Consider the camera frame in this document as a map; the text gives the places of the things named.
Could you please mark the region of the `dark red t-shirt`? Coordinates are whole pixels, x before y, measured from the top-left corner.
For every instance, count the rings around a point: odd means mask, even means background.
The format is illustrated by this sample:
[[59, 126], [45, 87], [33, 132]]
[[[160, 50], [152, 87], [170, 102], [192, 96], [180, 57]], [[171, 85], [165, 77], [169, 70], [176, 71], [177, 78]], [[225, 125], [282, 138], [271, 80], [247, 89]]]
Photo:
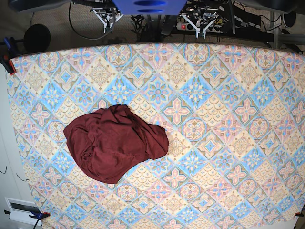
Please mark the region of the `dark red t-shirt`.
[[77, 117], [63, 133], [81, 171], [107, 184], [118, 183], [141, 162], [164, 157], [169, 148], [163, 127], [147, 123], [121, 104]]

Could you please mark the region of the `patterned tile tablecloth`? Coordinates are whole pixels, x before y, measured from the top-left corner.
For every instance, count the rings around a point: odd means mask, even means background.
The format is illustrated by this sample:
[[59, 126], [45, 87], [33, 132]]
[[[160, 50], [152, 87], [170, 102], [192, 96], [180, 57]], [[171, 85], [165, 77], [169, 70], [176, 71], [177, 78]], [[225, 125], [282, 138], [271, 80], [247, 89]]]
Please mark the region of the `patterned tile tablecloth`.
[[[18, 57], [10, 115], [47, 229], [293, 228], [305, 204], [305, 58], [206, 44], [78, 48]], [[66, 146], [75, 118], [127, 105], [169, 150], [117, 184]]]

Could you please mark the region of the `blue orange clamp lower left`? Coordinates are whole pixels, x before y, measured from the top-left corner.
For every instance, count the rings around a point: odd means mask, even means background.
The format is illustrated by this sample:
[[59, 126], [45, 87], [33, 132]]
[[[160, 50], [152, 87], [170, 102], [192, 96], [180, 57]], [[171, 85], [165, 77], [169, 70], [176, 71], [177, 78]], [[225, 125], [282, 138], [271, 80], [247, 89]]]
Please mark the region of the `blue orange clamp lower left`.
[[42, 220], [50, 216], [50, 213], [41, 213], [40, 211], [27, 212], [27, 211], [4, 210], [4, 214], [9, 215], [10, 220], [33, 225], [34, 229], [37, 226], [42, 226]]

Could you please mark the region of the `blue orange clamp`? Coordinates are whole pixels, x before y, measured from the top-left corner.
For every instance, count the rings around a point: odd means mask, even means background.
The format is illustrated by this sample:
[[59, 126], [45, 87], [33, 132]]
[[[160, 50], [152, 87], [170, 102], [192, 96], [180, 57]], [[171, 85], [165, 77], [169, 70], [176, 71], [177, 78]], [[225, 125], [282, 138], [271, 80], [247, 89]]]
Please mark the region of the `blue orange clamp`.
[[50, 213], [41, 213], [40, 211], [27, 212], [27, 211], [4, 210], [4, 214], [9, 215], [10, 220], [33, 225], [34, 229], [37, 226], [42, 226], [42, 220], [50, 216]]
[[5, 45], [8, 51], [7, 55], [0, 55], [0, 63], [10, 75], [14, 75], [16, 73], [15, 66], [11, 60], [17, 55], [17, 49], [14, 41], [15, 40], [12, 37], [5, 37], [3, 42], [0, 43], [1, 45]]

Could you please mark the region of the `blue orange clamp upper left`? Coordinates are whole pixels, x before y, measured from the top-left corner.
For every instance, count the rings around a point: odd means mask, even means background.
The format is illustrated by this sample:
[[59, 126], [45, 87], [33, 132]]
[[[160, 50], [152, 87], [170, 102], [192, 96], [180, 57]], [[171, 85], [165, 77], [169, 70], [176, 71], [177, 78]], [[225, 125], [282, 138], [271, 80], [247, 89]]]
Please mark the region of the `blue orange clamp upper left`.
[[5, 45], [8, 51], [7, 55], [0, 55], [0, 63], [10, 75], [14, 75], [16, 73], [15, 66], [11, 60], [17, 55], [17, 49], [14, 41], [15, 40], [12, 37], [5, 37], [3, 42], [0, 43], [1, 45]]

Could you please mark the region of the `orange clamp lower right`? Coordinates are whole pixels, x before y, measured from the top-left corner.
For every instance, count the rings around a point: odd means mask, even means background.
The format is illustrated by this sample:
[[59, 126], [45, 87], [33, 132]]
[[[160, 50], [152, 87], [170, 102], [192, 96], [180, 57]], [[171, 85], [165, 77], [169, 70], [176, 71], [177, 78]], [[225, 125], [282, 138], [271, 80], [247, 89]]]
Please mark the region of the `orange clamp lower right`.
[[302, 212], [295, 213], [295, 217], [304, 217], [304, 214]]

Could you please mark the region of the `white wall outlet box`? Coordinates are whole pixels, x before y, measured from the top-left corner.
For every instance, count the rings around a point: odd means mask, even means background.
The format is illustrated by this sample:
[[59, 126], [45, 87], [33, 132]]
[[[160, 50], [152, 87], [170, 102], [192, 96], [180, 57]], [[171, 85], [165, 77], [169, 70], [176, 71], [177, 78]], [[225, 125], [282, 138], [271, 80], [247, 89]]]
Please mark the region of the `white wall outlet box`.
[[32, 215], [31, 212], [39, 212], [34, 202], [7, 197], [5, 197], [5, 201], [8, 205], [8, 212], [10, 212], [10, 220], [34, 226], [37, 220], [30, 217]]

